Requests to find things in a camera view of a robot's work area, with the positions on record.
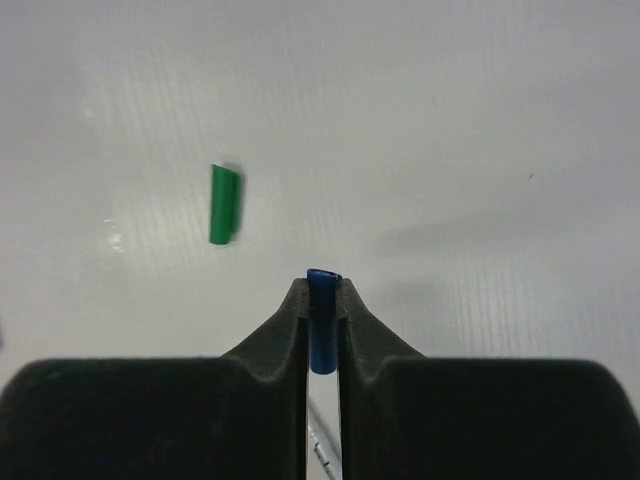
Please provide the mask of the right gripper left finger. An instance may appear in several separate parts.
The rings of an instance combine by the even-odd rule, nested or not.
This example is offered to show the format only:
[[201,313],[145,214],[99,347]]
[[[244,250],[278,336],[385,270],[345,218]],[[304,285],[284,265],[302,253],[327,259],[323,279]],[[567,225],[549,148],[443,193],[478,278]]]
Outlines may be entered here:
[[47,359],[1,395],[5,479],[302,479],[309,287],[220,357]]

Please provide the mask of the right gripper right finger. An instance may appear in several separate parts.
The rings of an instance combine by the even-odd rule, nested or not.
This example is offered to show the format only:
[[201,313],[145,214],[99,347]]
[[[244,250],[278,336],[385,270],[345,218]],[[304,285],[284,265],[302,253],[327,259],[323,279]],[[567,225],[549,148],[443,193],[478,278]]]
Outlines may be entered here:
[[585,360],[432,358],[336,291],[347,479],[635,479],[639,422]]

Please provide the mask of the blue pen cap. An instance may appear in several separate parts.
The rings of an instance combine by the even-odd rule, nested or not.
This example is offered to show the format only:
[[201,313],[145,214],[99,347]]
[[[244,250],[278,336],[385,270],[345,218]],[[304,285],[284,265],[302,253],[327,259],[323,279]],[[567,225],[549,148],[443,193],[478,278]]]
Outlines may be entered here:
[[308,269],[310,368],[329,375],[337,368],[336,289],[342,277],[331,271]]

